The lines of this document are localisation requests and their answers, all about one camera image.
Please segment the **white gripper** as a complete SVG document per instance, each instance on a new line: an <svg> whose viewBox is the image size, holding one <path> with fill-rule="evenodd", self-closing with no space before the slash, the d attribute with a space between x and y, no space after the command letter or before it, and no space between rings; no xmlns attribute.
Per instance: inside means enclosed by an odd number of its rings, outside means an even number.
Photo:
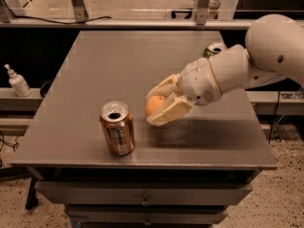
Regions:
<svg viewBox="0 0 304 228"><path fill-rule="evenodd" d="M155 113L146 115L146 120L155 126L168 124L187 115L194 104L209 105L221 95L210 61L200 58L188 64L181 74L168 76L146 94L147 101L153 96L166 99Z"/></svg>

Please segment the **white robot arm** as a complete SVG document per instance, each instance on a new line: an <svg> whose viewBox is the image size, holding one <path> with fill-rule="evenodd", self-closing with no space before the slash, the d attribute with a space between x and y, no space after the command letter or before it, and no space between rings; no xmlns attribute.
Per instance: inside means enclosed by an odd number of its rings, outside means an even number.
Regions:
<svg viewBox="0 0 304 228"><path fill-rule="evenodd" d="M209 105L238 88L266 86L289 78L304 85L304 28L295 20L270 14L247 30L245 45L235 45L209 58L199 58L172 74L146 95L146 103L164 103L147 115L155 126L187 115L193 105Z"/></svg>

